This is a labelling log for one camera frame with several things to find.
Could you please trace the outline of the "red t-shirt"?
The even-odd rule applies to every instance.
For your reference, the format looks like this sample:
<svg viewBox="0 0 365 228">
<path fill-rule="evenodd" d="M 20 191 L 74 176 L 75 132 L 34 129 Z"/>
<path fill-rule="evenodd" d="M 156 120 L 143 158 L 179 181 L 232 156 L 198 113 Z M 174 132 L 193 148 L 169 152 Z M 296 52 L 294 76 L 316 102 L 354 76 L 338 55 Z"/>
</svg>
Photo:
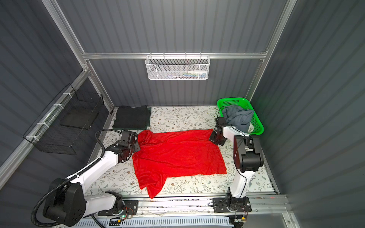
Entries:
<svg viewBox="0 0 365 228">
<path fill-rule="evenodd" d="M 168 178 L 226 174 L 218 145 L 210 141 L 212 129 L 138 135 L 140 151 L 133 154 L 133 166 L 140 189 L 151 199 L 163 189 Z"/>
</svg>

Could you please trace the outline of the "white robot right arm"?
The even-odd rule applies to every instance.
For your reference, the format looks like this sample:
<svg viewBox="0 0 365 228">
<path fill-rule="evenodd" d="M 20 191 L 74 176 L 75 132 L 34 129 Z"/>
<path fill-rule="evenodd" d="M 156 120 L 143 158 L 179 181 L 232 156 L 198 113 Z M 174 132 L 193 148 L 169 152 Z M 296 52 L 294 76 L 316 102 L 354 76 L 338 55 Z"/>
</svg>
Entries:
<svg viewBox="0 0 365 228">
<path fill-rule="evenodd" d="M 244 133 L 235 126 L 227 125 L 223 117 L 218 117 L 210 141 L 223 146 L 226 140 L 233 143 L 236 173 L 225 197 L 213 198 L 213 209 L 215 213 L 248 213 L 252 211 L 252 207 L 247 197 L 247 189 L 255 172 L 264 164 L 260 141 L 257 135 Z"/>
</svg>

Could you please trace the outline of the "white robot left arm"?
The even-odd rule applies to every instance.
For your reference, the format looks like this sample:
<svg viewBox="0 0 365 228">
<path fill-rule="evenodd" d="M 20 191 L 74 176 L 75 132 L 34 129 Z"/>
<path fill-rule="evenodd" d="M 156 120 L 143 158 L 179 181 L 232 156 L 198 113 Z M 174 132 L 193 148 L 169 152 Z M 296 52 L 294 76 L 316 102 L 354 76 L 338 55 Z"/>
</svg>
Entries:
<svg viewBox="0 0 365 228">
<path fill-rule="evenodd" d="M 34 206 L 31 221 L 38 227 L 53 227 L 60 224 L 72 227 L 84 217 L 107 211 L 112 215 L 127 217 L 128 206 L 123 196 L 107 191 L 101 195 L 87 196 L 88 188 L 106 171 L 127 162 L 140 151 L 138 134 L 123 130 L 120 139 L 105 147 L 100 139 L 101 155 L 81 170 L 64 179 L 55 179 L 45 194 Z"/>
</svg>

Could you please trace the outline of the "folded black t-shirt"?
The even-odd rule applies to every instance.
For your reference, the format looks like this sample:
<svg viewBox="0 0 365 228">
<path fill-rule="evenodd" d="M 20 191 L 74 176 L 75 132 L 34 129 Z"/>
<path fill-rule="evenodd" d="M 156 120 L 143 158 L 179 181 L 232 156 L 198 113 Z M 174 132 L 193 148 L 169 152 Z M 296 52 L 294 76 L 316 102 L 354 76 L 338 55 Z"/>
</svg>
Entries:
<svg viewBox="0 0 365 228">
<path fill-rule="evenodd" d="M 145 106 L 120 106 L 112 126 L 115 130 L 146 130 L 150 126 L 152 109 Z"/>
</svg>

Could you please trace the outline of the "grey t-shirt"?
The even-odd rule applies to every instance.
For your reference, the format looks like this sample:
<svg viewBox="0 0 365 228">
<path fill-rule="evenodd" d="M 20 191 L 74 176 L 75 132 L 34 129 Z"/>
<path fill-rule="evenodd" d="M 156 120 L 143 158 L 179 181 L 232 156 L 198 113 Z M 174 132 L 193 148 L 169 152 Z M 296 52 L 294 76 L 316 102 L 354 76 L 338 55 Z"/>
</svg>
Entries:
<svg viewBox="0 0 365 228">
<path fill-rule="evenodd" d="M 226 124 L 234 126 L 241 132 L 247 133 L 254 111 L 238 105 L 230 105 L 221 109 Z"/>
</svg>

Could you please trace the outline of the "white garment in basket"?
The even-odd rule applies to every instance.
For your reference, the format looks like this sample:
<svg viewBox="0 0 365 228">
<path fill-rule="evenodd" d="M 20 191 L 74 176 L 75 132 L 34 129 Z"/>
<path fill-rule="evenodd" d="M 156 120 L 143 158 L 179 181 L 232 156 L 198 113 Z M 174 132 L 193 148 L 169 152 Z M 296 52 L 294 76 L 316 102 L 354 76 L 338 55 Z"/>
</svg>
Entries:
<svg viewBox="0 0 365 228">
<path fill-rule="evenodd" d="M 254 131 L 254 126 L 253 126 L 253 124 L 252 123 L 250 123 L 250 126 L 249 126 L 249 128 L 248 128 L 248 134 L 251 134 L 252 132 Z"/>
</svg>

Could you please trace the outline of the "green plastic laundry basket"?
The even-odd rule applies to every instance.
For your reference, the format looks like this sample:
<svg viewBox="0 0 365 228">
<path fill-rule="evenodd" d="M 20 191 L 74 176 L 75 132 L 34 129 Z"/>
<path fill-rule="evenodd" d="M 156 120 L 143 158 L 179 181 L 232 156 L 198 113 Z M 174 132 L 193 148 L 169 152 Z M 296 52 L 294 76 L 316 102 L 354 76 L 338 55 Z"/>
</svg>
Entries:
<svg viewBox="0 0 365 228">
<path fill-rule="evenodd" d="M 254 111 L 254 108 L 252 107 L 252 105 L 250 104 L 249 100 L 247 100 L 246 98 L 242 98 L 242 97 L 234 97 L 234 98 L 221 98 L 217 101 L 217 106 L 219 109 L 219 117 L 223 117 L 222 116 L 222 111 L 221 109 L 225 106 L 230 106 L 230 105 L 238 105 L 244 109 L 250 109 Z M 256 112 L 254 111 L 253 114 L 253 118 L 251 120 L 251 123 L 254 126 L 254 131 L 251 133 L 252 135 L 261 135 L 264 132 L 264 127 L 263 124 L 261 123 L 258 115 L 256 114 Z"/>
</svg>

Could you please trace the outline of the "white spray bottle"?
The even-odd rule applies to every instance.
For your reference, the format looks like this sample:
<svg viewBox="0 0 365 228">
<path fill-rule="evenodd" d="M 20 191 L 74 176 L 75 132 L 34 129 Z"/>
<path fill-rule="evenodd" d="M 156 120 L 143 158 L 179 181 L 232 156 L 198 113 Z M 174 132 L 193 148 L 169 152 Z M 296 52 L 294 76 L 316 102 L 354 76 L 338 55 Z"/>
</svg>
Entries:
<svg viewBox="0 0 365 228">
<path fill-rule="evenodd" d="M 188 72 L 183 72 L 183 77 L 186 78 L 205 78 L 208 75 L 206 70 L 191 70 Z"/>
</svg>

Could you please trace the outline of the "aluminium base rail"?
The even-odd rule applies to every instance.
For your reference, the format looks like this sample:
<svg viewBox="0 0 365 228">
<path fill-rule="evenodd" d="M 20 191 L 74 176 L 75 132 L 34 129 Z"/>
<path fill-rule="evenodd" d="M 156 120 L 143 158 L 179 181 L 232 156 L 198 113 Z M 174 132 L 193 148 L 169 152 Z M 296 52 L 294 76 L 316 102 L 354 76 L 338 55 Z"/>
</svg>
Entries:
<svg viewBox="0 0 365 228">
<path fill-rule="evenodd" d="M 284 214 L 291 212 L 285 195 L 248 194 L 247 199 L 231 199 L 225 194 L 193 194 L 189 196 L 164 196 L 150 199 L 142 196 L 124 196 L 124 204 L 136 217 L 148 216 L 206 216 Z"/>
</svg>

